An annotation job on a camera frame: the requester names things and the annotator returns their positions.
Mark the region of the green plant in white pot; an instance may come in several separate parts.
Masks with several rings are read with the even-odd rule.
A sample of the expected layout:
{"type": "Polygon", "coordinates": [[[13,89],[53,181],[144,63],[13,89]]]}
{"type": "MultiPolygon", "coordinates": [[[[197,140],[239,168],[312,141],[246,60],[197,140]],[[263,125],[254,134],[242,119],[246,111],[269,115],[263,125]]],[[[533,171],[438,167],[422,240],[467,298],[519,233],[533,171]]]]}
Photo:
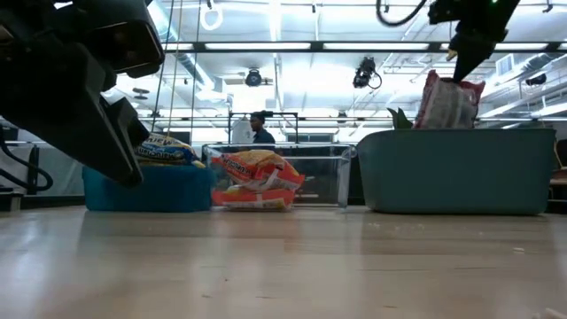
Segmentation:
{"type": "Polygon", "coordinates": [[[411,129],[414,124],[410,121],[404,111],[400,108],[394,110],[392,108],[387,108],[387,111],[392,116],[392,126],[394,129],[411,129]]]}

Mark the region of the person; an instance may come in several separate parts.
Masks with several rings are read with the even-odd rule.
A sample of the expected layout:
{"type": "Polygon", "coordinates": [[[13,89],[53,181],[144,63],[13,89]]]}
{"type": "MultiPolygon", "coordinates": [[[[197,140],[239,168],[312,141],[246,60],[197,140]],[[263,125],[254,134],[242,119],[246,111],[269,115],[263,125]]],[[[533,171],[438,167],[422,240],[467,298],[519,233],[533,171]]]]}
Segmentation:
{"type": "Polygon", "coordinates": [[[250,126],[253,132],[253,142],[255,144],[274,144],[276,140],[265,130],[265,116],[262,112],[251,114],[250,126]]]}

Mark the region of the clear plastic bin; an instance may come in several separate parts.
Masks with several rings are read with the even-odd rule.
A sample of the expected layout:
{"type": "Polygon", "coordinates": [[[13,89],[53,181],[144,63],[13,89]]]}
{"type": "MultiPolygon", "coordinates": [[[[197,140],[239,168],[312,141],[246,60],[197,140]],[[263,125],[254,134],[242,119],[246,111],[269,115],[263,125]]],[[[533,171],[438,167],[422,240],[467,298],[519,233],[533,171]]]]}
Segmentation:
{"type": "Polygon", "coordinates": [[[207,144],[203,160],[214,172],[213,191],[226,191],[234,183],[221,165],[210,159],[220,153],[270,150],[287,160],[301,175],[290,210],[301,206],[347,206],[353,147],[348,144],[207,144]]]}

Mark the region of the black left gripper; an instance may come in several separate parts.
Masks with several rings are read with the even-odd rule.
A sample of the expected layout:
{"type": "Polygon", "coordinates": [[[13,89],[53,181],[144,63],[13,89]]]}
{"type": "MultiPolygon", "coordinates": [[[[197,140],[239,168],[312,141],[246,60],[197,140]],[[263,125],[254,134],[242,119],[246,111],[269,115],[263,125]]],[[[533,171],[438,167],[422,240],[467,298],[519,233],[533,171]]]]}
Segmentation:
{"type": "Polygon", "coordinates": [[[0,116],[126,187],[143,180],[106,114],[103,0],[0,0],[0,116]]]}

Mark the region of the large teal plastic bin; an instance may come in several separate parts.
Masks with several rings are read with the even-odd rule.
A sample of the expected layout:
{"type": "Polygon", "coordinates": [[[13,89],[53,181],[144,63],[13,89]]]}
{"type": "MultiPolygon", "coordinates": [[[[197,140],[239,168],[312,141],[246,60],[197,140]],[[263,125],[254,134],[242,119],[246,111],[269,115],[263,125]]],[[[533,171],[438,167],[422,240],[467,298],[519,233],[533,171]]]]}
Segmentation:
{"type": "Polygon", "coordinates": [[[366,206],[387,214],[545,211],[551,128],[395,129],[357,145],[366,206]]]}

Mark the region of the small blue plastic bin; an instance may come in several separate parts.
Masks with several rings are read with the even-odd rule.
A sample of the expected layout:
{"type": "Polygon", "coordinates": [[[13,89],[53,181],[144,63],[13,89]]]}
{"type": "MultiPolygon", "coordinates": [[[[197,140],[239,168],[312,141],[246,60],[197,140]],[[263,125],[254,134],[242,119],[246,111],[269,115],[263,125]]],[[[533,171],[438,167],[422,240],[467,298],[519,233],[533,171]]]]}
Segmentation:
{"type": "Polygon", "coordinates": [[[127,188],[96,170],[82,169],[85,205],[90,211],[193,213],[213,201],[214,173],[194,166],[143,166],[143,182],[127,188]]]}

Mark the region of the red Maruchan noodle pack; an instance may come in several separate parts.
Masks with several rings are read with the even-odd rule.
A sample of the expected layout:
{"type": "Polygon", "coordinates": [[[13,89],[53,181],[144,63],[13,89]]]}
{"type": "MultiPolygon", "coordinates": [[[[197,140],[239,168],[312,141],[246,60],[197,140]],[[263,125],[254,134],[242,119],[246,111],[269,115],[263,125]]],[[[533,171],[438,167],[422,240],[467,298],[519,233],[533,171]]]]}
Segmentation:
{"type": "Polygon", "coordinates": [[[485,82],[458,82],[427,74],[413,128],[474,128],[485,82]]]}

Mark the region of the black chair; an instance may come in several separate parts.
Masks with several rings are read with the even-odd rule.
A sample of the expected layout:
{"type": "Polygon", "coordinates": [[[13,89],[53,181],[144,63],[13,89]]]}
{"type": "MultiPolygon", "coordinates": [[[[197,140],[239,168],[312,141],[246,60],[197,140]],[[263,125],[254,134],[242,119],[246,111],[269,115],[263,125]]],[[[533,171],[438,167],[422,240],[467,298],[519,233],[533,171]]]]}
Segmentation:
{"type": "Polygon", "coordinates": [[[556,141],[554,152],[557,168],[550,180],[548,211],[567,215],[567,139],[556,141]]]}

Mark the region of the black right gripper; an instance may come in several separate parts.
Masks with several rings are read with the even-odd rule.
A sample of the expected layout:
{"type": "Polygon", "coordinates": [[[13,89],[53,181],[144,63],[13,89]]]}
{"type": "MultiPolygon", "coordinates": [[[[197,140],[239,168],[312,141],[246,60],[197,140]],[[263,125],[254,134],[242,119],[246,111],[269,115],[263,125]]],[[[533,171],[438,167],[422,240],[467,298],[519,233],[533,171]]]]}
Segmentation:
{"type": "Polygon", "coordinates": [[[520,0],[434,0],[429,7],[431,24],[457,21],[455,33],[489,43],[451,44],[456,52],[453,82],[461,82],[494,51],[508,34],[507,25],[520,0]]]}

